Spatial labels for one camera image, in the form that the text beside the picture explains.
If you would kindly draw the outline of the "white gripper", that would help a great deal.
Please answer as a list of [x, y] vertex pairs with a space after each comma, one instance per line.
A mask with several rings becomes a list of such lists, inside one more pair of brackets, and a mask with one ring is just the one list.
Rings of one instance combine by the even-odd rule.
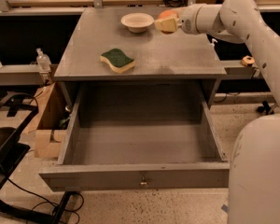
[[[176, 7], [171, 9], [172, 12], [178, 13], [178, 19], [180, 28], [186, 34], [196, 35], [196, 6], [192, 5], [189, 7]], [[169, 17], [164, 19], [155, 20], [155, 27], [157, 30], [166, 32], [166, 33], [174, 33], [177, 30], [177, 23], [175, 17]]]

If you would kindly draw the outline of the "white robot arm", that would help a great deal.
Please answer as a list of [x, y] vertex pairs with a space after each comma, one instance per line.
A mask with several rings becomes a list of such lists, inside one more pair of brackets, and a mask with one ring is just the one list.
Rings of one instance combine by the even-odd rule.
[[280, 224], [280, 36], [266, 24], [254, 0], [225, 0], [163, 11], [158, 30], [209, 34], [244, 43], [268, 85], [278, 113], [264, 115], [238, 134], [231, 154], [228, 224]]

